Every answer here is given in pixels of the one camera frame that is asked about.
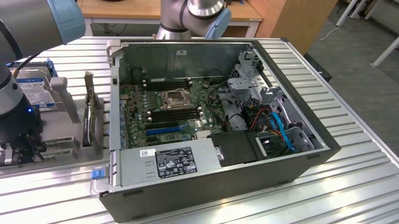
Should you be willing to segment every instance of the blue tab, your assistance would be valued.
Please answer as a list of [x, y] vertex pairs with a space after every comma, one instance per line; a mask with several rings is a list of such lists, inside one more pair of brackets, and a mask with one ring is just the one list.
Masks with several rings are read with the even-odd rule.
[[94, 169], [92, 171], [92, 180], [98, 180], [105, 178], [105, 170], [104, 169]]

